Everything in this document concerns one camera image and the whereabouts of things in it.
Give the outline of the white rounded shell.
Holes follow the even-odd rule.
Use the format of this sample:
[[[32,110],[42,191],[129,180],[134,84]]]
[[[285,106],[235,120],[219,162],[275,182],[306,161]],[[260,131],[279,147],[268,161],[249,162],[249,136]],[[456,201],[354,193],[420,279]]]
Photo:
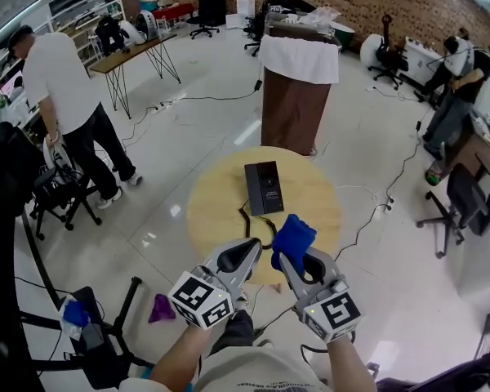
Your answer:
[[[120,20],[118,27],[126,46],[129,44],[141,45],[146,43],[145,35],[129,21]]]
[[[380,67],[381,62],[377,59],[376,53],[384,42],[384,38],[379,34],[370,34],[360,47],[359,58],[361,64],[366,68]]]

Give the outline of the tall brown bin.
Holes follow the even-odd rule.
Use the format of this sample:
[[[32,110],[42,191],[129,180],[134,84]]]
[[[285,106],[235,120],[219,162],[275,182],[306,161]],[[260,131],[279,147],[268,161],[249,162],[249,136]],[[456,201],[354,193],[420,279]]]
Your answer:
[[[334,44],[340,55],[341,45],[335,37],[308,26],[268,20],[265,34]],[[261,144],[312,156],[329,91],[334,85],[298,81],[264,67]]]

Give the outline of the clear container colourful contents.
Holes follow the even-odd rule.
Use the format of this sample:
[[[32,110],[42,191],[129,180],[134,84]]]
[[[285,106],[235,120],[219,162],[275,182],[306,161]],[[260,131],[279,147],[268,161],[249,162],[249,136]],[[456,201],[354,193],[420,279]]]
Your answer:
[[[435,187],[448,174],[447,168],[442,160],[434,160],[425,171],[425,181]]]

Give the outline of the brown wooden desk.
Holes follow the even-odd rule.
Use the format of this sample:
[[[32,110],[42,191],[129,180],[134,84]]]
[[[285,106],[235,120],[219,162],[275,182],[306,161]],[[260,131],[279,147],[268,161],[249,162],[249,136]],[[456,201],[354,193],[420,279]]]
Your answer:
[[[490,176],[490,129],[481,117],[465,118],[457,148],[455,164],[462,164],[477,181]]]

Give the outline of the dark green round table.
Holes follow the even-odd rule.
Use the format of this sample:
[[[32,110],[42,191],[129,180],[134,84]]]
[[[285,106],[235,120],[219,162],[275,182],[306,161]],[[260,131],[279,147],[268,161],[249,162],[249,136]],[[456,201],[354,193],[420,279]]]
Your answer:
[[[332,28],[334,29],[334,36],[341,44],[341,50],[348,50],[354,39],[355,31],[351,27],[337,22],[332,23]]]

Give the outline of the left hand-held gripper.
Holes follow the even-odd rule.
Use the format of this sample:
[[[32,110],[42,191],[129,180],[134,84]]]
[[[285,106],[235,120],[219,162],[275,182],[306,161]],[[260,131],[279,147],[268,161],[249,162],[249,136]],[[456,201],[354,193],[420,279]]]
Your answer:
[[[242,285],[261,258],[258,238],[241,238],[216,247],[203,265],[184,271],[167,294],[186,322],[208,330],[236,311]]]

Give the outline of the black high-back office chair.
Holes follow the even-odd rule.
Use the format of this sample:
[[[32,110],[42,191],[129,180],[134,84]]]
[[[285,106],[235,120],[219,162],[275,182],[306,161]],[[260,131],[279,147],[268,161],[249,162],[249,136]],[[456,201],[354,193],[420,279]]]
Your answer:
[[[194,40],[200,34],[211,38],[214,33],[219,33],[225,16],[226,0],[198,0],[197,14],[187,20],[188,24],[197,26],[189,33],[190,38]]]

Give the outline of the black purple chair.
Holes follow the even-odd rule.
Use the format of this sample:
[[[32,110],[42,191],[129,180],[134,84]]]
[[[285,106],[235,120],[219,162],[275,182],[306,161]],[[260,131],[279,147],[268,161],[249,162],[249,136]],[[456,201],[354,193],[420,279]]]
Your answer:
[[[426,381],[412,383],[387,377],[376,383],[376,389],[377,392],[490,392],[490,350]]]

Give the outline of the red table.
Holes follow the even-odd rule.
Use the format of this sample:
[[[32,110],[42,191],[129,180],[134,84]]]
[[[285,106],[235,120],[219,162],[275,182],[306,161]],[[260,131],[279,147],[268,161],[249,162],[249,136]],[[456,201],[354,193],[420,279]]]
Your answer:
[[[195,7],[191,3],[181,3],[177,6],[170,6],[152,11],[152,14],[156,20],[162,20],[166,24],[173,20],[178,20],[182,17],[193,17]]]

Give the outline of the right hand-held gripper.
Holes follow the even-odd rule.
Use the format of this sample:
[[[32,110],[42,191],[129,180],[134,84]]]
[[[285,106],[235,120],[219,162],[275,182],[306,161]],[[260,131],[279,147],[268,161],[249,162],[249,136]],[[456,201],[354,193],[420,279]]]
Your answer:
[[[281,254],[280,266],[297,301],[293,311],[324,343],[335,341],[355,330],[362,312],[354,303],[350,286],[334,259],[321,250],[309,247],[299,271]]]

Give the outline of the blue cloth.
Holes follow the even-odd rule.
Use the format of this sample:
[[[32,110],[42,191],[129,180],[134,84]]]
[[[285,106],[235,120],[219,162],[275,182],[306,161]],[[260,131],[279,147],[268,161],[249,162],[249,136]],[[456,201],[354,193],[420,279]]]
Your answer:
[[[283,272],[280,256],[284,255],[300,276],[305,274],[306,253],[314,242],[317,231],[307,225],[296,214],[289,214],[283,227],[272,242],[272,267]]]

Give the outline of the white cloth bin liner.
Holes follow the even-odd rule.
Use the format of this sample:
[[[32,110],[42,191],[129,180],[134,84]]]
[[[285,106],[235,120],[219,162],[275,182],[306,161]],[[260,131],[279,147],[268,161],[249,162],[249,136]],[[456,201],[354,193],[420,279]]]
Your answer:
[[[287,78],[316,85],[339,82],[339,51],[334,44],[265,34],[258,56],[265,68]]]

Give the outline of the purple cloth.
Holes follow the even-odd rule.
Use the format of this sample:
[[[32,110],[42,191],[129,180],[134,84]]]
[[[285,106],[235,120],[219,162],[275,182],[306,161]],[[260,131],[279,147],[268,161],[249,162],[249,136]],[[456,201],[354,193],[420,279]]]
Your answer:
[[[163,320],[174,320],[176,313],[173,310],[168,298],[163,294],[156,294],[154,297],[154,306],[148,318],[148,323],[155,323]]]

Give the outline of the person's left forearm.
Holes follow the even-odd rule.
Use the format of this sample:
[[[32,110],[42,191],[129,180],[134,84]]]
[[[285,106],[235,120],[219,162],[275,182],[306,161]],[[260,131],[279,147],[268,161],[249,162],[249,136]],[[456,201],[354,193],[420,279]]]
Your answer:
[[[189,325],[174,345],[155,364],[149,379],[171,392],[185,392],[193,380],[199,358],[207,347],[211,329]]]

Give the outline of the white curved counter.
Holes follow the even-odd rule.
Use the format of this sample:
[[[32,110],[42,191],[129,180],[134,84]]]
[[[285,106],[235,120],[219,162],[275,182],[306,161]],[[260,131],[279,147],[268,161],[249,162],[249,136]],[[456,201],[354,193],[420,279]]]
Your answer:
[[[467,232],[457,285],[460,298],[490,314],[490,227],[482,236]]]

